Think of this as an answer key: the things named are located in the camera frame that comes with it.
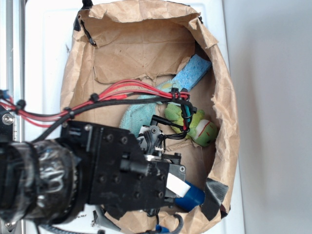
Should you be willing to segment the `grey gripper finger with white pad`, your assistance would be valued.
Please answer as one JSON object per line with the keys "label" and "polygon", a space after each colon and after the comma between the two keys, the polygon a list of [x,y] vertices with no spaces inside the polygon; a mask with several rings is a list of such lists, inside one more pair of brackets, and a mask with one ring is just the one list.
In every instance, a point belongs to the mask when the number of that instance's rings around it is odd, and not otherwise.
{"label": "grey gripper finger with white pad", "polygon": [[164,204],[165,207],[174,206],[176,198],[183,198],[190,185],[185,182],[186,167],[183,165],[169,164],[168,174],[166,175],[166,189]]}

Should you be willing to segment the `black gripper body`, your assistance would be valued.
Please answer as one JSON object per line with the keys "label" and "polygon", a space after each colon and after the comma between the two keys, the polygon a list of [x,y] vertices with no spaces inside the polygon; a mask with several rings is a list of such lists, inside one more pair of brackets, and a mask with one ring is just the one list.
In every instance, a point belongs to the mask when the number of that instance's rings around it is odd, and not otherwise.
{"label": "black gripper body", "polygon": [[144,146],[125,129],[81,121],[63,127],[60,143],[77,161],[75,206],[102,205],[112,216],[137,210],[153,216],[174,206],[178,195],[168,188],[169,176],[185,179],[179,153]]}

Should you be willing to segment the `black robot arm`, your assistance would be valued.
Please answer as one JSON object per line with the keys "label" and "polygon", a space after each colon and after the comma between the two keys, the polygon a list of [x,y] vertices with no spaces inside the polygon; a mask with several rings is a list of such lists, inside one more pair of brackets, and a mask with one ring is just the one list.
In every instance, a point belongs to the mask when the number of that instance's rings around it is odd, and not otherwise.
{"label": "black robot arm", "polygon": [[128,130],[69,121],[57,139],[2,142],[1,218],[67,223],[85,205],[115,219],[128,211],[155,215],[190,189],[180,154],[164,154],[160,137],[156,127],[137,139]]}

